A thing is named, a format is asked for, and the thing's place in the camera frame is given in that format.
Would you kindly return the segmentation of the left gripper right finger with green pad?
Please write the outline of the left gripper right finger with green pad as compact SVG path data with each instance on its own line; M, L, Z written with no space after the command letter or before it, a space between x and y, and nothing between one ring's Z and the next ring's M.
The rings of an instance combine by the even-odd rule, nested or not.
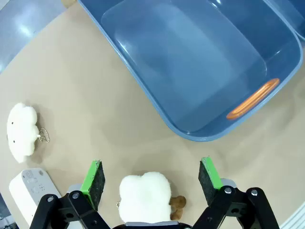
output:
M234 217L243 229L277 229L279 225L264 191L251 187L246 192L225 185L210 157L200 162L198 179L208 207L193 229L218 229L226 217Z

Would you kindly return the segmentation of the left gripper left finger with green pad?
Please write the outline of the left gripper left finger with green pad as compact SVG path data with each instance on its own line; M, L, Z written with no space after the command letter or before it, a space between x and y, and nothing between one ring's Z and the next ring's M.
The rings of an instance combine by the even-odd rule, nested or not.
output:
M81 185L59 198L44 195L34 214L31 229L67 229L71 222L79 222L84 229L105 229L106 222L98 213L105 185L102 161L94 160Z

